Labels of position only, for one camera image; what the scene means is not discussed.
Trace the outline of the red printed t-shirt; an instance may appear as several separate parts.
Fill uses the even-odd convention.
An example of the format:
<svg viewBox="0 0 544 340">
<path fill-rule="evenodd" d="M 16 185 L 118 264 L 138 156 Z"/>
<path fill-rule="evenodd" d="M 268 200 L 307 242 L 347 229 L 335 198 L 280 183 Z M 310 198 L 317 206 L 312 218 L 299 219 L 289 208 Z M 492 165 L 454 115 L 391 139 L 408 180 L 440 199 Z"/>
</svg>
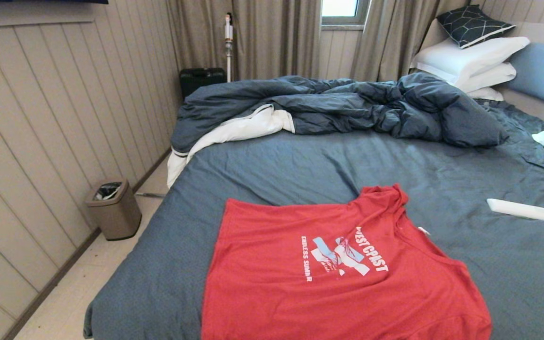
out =
<svg viewBox="0 0 544 340">
<path fill-rule="evenodd" d="M 228 199 L 202 340 L 490 340 L 466 265 L 407 216 L 397 184 L 346 204 Z"/>
</svg>

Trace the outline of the blue-grey bed sheet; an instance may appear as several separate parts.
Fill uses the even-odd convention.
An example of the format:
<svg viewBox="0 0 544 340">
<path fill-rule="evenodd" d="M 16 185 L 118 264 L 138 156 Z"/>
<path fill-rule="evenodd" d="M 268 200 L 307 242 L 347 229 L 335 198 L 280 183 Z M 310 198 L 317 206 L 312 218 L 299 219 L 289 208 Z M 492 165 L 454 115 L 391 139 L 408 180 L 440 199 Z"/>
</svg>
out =
<svg viewBox="0 0 544 340">
<path fill-rule="evenodd" d="M 455 148 L 373 131 L 280 132 L 199 151 L 136 246 L 89 304 L 95 340 L 197 340 L 204 280 L 225 200 L 271 206 L 347 203 L 399 183 L 408 217 L 466 263 L 493 320 L 492 339 L 544 340 L 544 221 L 493 212 L 486 199 L 544 207 L 544 121 L 507 102 L 482 108 L 509 139 Z"/>
</svg>

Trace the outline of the dark blue crumpled duvet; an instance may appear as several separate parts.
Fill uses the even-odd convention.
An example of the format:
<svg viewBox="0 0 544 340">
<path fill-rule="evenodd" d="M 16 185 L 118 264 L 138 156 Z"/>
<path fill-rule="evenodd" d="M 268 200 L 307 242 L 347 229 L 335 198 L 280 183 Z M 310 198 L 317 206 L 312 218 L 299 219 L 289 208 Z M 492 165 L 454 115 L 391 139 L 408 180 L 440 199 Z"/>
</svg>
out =
<svg viewBox="0 0 544 340">
<path fill-rule="evenodd" d="M 171 138 L 168 187 L 213 144 L 285 130 L 298 135 L 387 133 L 460 148 L 490 148 L 507 130 L 471 97 L 428 73 L 359 82 L 283 76 L 206 85 L 184 99 Z"/>
</svg>

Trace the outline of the black hard-shell suitcase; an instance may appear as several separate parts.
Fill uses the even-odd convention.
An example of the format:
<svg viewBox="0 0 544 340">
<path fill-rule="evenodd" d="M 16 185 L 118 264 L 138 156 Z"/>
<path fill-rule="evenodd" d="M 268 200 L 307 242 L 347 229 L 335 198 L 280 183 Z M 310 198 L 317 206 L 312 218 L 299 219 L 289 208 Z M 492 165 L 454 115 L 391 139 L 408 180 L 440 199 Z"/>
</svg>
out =
<svg viewBox="0 0 544 340">
<path fill-rule="evenodd" d="M 187 68 L 179 73 L 183 99 L 202 86 L 225 82 L 227 82 L 227 74 L 223 68 Z"/>
</svg>

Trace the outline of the wide beige curtain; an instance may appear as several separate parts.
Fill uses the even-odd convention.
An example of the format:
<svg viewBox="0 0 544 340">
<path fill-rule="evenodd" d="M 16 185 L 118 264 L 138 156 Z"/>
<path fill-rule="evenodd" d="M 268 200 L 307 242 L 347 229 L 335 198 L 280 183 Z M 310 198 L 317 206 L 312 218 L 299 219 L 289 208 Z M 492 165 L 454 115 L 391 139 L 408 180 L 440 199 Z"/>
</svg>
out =
<svg viewBox="0 0 544 340">
<path fill-rule="evenodd" d="M 233 16 L 232 79 L 319 77 L 322 0 L 167 0 L 179 69 L 225 68 Z"/>
</svg>

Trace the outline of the white stick vacuum cleaner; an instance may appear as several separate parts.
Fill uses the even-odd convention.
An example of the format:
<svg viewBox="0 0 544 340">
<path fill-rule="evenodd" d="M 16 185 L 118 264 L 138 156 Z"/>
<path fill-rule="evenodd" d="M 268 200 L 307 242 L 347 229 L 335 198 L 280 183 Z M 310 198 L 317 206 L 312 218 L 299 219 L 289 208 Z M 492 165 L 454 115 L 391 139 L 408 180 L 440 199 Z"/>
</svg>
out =
<svg viewBox="0 0 544 340">
<path fill-rule="evenodd" d="M 233 17 L 230 12 L 225 15 L 224 25 L 225 38 L 225 57 L 226 57 L 226 72 L 227 82 L 232 81 L 232 57 L 233 57 Z"/>
</svg>

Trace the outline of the brown square trash bin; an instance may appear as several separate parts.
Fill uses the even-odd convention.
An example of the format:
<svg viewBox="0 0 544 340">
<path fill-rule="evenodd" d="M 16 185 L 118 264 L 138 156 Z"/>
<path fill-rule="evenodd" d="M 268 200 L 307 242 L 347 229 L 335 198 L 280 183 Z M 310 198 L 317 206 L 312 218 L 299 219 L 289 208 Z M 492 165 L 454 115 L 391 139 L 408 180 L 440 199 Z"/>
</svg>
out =
<svg viewBox="0 0 544 340">
<path fill-rule="evenodd" d="M 128 239 L 137 233 L 142 213 L 126 179 L 100 181 L 86 195 L 85 204 L 108 241 Z"/>
</svg>

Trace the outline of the narrow beige curtain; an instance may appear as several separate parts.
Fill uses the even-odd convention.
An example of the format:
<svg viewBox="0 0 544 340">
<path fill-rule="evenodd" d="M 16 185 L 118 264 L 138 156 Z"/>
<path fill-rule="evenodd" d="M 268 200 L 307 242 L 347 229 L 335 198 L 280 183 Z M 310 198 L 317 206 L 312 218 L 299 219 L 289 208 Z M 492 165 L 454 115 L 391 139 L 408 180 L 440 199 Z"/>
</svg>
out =
<svg viewBox="0 0 544 340">
<path fill-rule="evenodd" d="M 398 80 L 409 71 L 432 21 L 470 0 L 371 0 L 350 78 Z"/>
</svg>

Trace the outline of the grey framed window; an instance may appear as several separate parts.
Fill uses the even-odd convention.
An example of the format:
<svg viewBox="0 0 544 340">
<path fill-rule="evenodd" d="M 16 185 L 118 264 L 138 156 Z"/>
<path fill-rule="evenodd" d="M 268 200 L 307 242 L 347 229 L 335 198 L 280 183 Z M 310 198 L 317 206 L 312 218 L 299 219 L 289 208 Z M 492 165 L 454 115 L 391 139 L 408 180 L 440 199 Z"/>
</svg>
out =
<svg viewBox="0 0 544 340">
<path fill-rule="evenodd" d="M 322 0 L 322 24 L 363 25 L 371 0 Z"/>
</svg>

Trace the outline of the flat white pillow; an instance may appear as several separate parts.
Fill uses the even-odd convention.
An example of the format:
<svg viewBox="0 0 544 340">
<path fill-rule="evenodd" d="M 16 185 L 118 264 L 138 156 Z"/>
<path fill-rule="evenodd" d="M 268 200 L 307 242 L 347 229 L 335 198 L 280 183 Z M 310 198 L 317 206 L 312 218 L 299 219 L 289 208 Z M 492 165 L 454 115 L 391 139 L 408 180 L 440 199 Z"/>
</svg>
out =
<svg viewBox="0 0 544 340">
<path fill-rule="evenodd" d="M 466 94 L 473 99 L 482 99 L 498 102 L 504 101 L 503 95 L 492 87 L 483 87 L 479 90 L 469 91 Z"/>
</svg>

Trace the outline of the large white pillow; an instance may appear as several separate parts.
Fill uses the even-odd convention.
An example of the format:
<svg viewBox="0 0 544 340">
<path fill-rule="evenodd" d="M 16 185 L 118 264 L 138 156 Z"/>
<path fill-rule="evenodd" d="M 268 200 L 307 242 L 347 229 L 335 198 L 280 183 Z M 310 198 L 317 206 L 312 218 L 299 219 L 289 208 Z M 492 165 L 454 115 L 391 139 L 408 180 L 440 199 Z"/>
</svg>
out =
<svg viewBox="0 0 544 340">
<path fill-rule="evenodd" d="M 450 38 L 420 51 L 410 64 L 453 85 L 460 85 L 479 73 L 506 61 L 530 44 L 527 37 L 498 37 L 461 49 Z"/>
</svg>

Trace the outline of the medium white pillow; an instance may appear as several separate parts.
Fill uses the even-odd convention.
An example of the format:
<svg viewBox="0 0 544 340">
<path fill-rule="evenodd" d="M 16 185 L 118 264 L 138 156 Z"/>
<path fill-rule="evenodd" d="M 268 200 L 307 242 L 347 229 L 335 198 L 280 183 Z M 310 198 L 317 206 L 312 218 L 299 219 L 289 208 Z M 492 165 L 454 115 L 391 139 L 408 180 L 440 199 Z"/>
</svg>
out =
<svg viewBox="0 0 544 340">
<path fill-rule="evenodd" d="M 476 90 L 481 90 L 485 87 L 492 87 L 498 84 L 509 82 L 517 75 L 515 67 L 509 62 L 504 62 L 496 67 L 481 72 L 479 75 L 474 75 L 465 80 L 459 80 L 454 84 L 465 93 L 470 93 Z"/>
</svg>

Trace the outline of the dark geometric patterned cushion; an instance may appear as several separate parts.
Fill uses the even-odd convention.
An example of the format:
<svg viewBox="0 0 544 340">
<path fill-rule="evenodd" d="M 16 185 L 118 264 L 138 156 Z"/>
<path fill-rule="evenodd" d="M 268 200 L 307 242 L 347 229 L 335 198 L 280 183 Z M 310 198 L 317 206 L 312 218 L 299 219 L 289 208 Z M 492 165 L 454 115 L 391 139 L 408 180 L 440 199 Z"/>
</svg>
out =
<svg viewBox="0 0 544 340">
<path fill-rule="evenodd" d="M 452 9 L 436 19 L 460 49 L 501 37 L 516 28 L 514 24 L 489 17 L 478 5 Z"/>
</svg>

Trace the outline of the white remote control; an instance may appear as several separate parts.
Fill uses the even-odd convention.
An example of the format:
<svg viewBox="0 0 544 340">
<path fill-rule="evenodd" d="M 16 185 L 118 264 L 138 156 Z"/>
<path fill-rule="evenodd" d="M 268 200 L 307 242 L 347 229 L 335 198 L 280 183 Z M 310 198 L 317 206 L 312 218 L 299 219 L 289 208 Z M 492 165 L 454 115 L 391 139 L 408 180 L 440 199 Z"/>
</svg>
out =
<svg viewBox="0 0 544 340">
<path fill-rule="evenodd" d="M 488 198 L 486 199 L 486 202 L 491 211 L 496 213 L 544 221 L 544 207 L 508 202 L 494 198 Z"/>
</svg>

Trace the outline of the dark wall television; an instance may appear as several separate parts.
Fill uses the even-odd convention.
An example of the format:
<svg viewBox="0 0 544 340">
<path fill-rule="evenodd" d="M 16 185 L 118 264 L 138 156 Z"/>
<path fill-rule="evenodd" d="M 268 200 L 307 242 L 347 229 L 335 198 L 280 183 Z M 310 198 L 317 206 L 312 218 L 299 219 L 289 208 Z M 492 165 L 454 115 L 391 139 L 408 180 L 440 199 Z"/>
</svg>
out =
<svg viewBox="0 0 544 340">
<path fill-rule="evenodd" d="M 0 3 L 13 2 L 73 2 L 73 3 L 88 3 L 88 4 L 110 4 L 110 0 L 0 0 Z"/>
</svg>

